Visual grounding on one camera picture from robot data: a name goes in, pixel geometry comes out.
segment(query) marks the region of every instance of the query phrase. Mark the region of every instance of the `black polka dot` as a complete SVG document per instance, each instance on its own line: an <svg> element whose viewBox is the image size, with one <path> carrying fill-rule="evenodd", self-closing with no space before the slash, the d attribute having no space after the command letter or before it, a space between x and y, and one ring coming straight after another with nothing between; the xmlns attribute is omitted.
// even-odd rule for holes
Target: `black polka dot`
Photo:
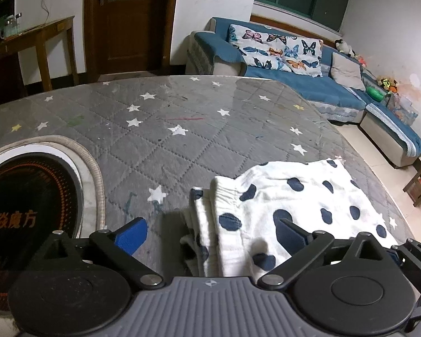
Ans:
<svg viewBox="0 0 421 337"><path fill-rule="evenodd" d="M227 231L236 231L241 228L241 221L231 213L225 213L218 217L218 222Z"/></svg>
<svg viewBox="0 0 421 337"><path fill-rule="evenodd" d="M326 224L332 224L332 213L329 210L321 208L321 218Z"/></svg>
<svg viewBox="0 0 421 337"><path fill-rule="evenodd" d="M333 193L333 186L329 181L323 181L323 185L328 188L328 190Z"/></svg>
<svg viewBox="0 0 421 337"><path fill-rule="evenodd" d="M201 258L203 262L205 262L209 258L209 251L207 250L206 246L201 246L200 251L201 251Z"/></svg>
<svg viewBox="0 0 421 337"><path fill-rule="evenodd" d="M357 220L360 218L360 209L358 207L351 205L349 207L349 212L351 213L353 219Z"/></svg>
<svg viewBox="0 0 421 337"><path fill-rule="evenodd" d="M337 164L333 160L327 160L328 164L330 164L332 167L337 168Z"/></svg>
<svg viewBox="0 0 421 337"><path fill-rule="evenodd" d="M253 256L253 262L264 271L271 271L276 266L276 257L266 253L258 253Z"/></svg>
<svg viewBox="0 0 421 337"><path fill-rule="evenodd" d="M279 219L287 219L290 220L290 222L293 222L292 215L284 209L277 209L274 211L273 220L276 222Z"/></svg>
<svg viewBox="0 0 421 337"><path fill-rule="evenodd" d="M287 180L288 185L295 191L303 191L304 185L301 184L301 181L293 177Z"/></svg>
<svg viewBox="0 0 421 337"><path fill-rule="evenodd" d="M251 184L247 191L245 191L242 195L240 195L240 201L246 201L249 199L254 198L254 195L256 195L256 185Z"/></svg>
<svg viewBox="0 0 421 337"><path fill-rule="evenodd" d="M203 190L191 189L190 196L193 200L198 200L203 197Z"/></svg>
<svg viewBox="0 0 421 337"><path fill-rule="evenodd" d="M385 228L383 226L378 225L376 227L376 232L377 232L377 235L378 236L380 236L382 238L386 238L386 230L385 230Z"/></svg>
<svg viewBox="0 0 421 337"><path fill-rule="evenodd" d="M184 260L193 260L196 257L194 250L187 243L181 244L181 251L183 253Z"/></svg>

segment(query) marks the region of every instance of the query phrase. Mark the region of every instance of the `quilted tablecloth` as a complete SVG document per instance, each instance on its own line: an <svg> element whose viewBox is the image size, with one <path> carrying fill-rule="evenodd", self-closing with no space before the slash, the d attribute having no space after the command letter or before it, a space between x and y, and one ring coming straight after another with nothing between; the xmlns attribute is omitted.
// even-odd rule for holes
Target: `quilted tablecloth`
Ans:
<svg viewBox="0 0 421 337"><path fill-rule="evenodd" d="M135 257L167 278L184 274L180 211L193 186L235 177L268 161L344 160L388 230L411 231L371 169L332 124L283 83L169 76L94 83L0 105L0 147L57 134L97 160L106 225L144 217L148 239Z"/></svg>

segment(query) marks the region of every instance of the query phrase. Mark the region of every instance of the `tile floor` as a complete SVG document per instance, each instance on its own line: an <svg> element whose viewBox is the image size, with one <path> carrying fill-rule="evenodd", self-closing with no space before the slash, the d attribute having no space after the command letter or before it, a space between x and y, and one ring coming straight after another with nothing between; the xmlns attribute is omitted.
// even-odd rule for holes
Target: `tile floor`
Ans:
<svg viewBox="0 0 421 337"><path fill-rule="evenodd" d="M358 126L347 124L336 128L371 167L409 223L415 239L421 242L421 205L415 208L410 197L402 191L416 170L413 166L394 169Z"/></svg>

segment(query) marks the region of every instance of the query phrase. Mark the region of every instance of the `screw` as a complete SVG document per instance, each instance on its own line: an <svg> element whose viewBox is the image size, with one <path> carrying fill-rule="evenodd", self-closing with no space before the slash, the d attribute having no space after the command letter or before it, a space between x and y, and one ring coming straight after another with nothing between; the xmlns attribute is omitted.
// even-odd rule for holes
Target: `screw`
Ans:
<svg viewBox="0 0 421 337"><path fill-rule="evenodd" d="M267 285L281 285L284 282L282 276L270 274L262 276L262 281Z"/></svg>
<svg viewBox="0 0 421 337"><path fill-rule="evenodd" d="M162 282L162 277L154 274L146 274L140 278L140 282L148 286L156 286Z"/></svg>

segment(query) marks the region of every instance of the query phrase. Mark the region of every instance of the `beige pillow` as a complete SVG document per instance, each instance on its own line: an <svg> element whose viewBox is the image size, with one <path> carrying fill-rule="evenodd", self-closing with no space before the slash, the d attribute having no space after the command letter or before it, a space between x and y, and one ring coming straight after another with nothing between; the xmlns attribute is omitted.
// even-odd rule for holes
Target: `beige pillow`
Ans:
<svg viewBox="0 0 421 337"><path fill-rule="evenodd" d="M330 75L339 85L366 90L360 76L360 66L335 52L332 53Z"/></svg>

